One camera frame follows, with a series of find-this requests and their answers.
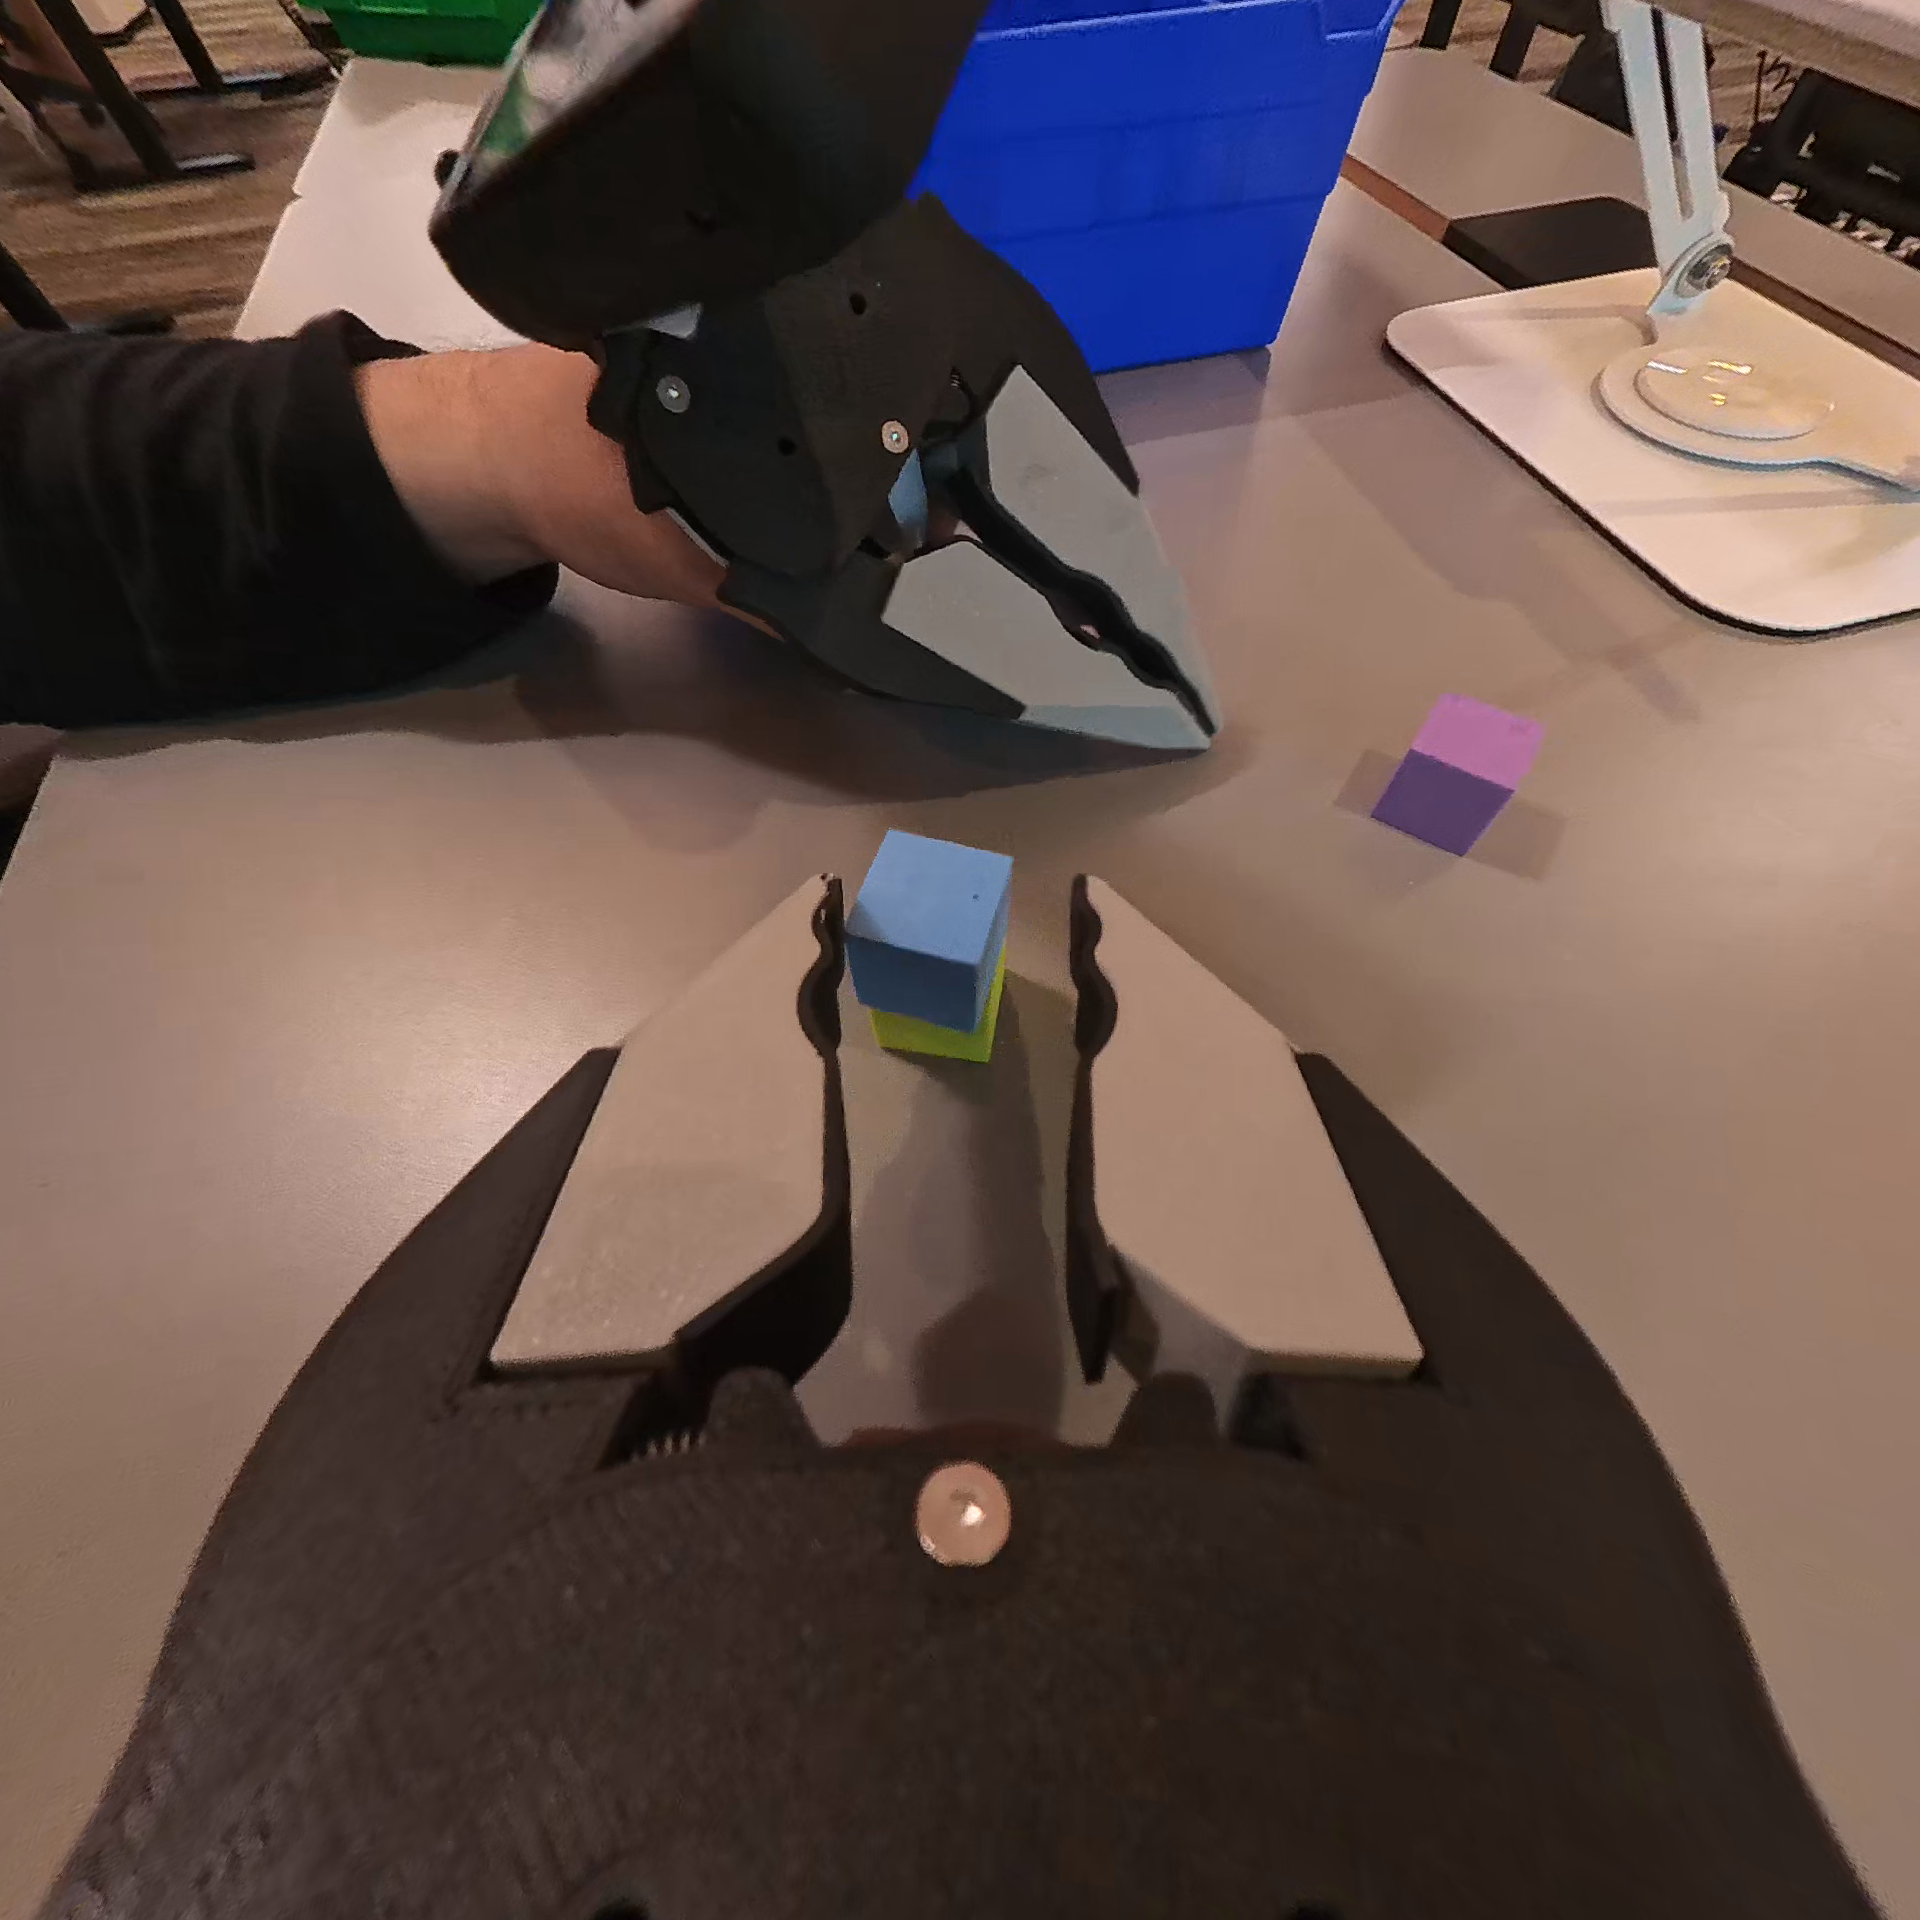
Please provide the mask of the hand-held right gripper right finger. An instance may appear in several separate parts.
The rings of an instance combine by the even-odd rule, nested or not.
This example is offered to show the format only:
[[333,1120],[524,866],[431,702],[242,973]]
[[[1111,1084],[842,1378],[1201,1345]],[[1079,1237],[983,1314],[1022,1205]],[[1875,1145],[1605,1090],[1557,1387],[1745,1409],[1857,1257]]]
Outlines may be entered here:
[[1102,877],[1070,889],[1066,1305],[1086,1384],[1406,1380],[1423,1347],[1287,1036]]

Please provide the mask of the black desk frame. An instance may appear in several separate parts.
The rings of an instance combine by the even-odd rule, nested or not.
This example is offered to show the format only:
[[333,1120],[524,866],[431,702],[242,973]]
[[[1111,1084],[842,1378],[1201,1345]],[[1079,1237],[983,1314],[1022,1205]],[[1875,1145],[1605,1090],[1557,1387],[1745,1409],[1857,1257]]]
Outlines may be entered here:
[[[117,52],[159,27],[183,65],[172,82],[131,82]],[[201,185],[257,171],[249,150],[181,150],[162,105],[213,105],[276,82],[220,68],[185,4],[134,4],[124,29],[98,33],[81,4],[3,4],[4,112],[83,198]]]

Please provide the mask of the person's left hand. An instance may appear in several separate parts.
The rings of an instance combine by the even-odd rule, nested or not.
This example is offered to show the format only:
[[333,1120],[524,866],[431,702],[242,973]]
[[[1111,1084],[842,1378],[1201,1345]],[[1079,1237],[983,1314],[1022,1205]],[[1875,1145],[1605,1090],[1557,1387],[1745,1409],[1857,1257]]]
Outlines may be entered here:
[[619,448],[588,419],[596,365],[537,344],[361,365],[361,419],[398,504],[469,586],[531,570],[723,612],[724,570],[641,513]]

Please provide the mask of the yellow foam cube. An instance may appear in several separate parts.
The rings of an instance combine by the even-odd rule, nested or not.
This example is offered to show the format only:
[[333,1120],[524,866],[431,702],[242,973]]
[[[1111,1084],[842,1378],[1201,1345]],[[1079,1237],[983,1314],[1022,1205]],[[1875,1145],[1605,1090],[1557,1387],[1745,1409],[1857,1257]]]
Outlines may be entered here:
[[993,1058],[996,1043],[1003,979],[1005,963],[1001,952],[980,1020],[971,1029],[943,1027],[915,1016],[868,1011],[873,1038],[882,1050],[899,1054],[915,1054],[943,1064],[986,1065]]

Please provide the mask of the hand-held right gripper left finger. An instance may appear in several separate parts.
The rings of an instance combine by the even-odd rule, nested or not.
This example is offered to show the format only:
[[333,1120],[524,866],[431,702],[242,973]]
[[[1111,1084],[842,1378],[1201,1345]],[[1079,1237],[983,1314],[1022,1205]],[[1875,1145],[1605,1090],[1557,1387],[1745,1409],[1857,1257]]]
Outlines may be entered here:
[[806,877],[621,1043],[491,1365],[805,1378],[847,1320],[844,885]]

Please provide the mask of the blue foam cube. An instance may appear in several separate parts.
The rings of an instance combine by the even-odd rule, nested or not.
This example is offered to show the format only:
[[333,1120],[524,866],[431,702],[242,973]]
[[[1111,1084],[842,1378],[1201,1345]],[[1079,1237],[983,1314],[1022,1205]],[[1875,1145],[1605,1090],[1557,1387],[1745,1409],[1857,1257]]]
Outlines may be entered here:
[[889,830],[847,912],[847,969],[870,1012],[971,1033],[988,1012],[1013,905],[996,850]]

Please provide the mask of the person's left forearm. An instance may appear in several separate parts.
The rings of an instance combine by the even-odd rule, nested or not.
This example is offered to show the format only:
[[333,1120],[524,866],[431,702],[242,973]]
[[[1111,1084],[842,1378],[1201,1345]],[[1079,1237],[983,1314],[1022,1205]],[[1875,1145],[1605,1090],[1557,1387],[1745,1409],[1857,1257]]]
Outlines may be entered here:
[[354,378],[420,349],[4,331],[3,721],[172,725],[425,681],[534,617],[556,565],[469,582],[378,458]]

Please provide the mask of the green storage bin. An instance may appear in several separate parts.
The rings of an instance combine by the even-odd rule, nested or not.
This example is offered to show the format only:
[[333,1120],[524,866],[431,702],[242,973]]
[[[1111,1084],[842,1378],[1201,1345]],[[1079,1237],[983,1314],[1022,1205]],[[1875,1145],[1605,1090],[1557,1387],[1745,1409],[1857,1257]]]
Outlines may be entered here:
[[359,57],[501,66],[542,3],[301,3]]

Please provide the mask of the large blue storage bin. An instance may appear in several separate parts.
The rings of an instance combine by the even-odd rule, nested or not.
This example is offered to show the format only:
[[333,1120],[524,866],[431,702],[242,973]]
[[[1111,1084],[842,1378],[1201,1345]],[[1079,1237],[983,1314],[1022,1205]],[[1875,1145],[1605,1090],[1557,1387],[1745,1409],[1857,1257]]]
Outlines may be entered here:
[[1100,376],[1268,348],[1398,12],[990,4],[911,193]]

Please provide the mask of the purple foam cube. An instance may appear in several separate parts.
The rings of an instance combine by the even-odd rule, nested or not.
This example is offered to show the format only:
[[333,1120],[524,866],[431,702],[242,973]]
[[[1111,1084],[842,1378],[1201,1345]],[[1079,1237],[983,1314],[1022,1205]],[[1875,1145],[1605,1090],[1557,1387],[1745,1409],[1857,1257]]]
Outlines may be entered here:
[[1466,858],[1529,777],[1545,722],[1466,692],[1429,709],[1370,817],[1423,849]]

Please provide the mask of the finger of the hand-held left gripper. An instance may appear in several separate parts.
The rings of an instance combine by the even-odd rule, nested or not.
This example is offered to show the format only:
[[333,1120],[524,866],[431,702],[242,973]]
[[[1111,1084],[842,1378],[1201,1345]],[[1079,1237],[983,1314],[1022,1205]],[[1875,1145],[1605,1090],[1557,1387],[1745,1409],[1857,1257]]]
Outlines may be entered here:
[[1115,651],[1215,725],[1183,581],[1143,501],[1033,376],[1005,378],[927,490],[962,525],[950,542],[980,545],[1046,596],[1070,636]]
[[1018,706],[1029,730],[1145,752],[1203,752],[1212,730],[1115,651],[1067,633],[1046,596],[980,545],[906,563],[882,619]]

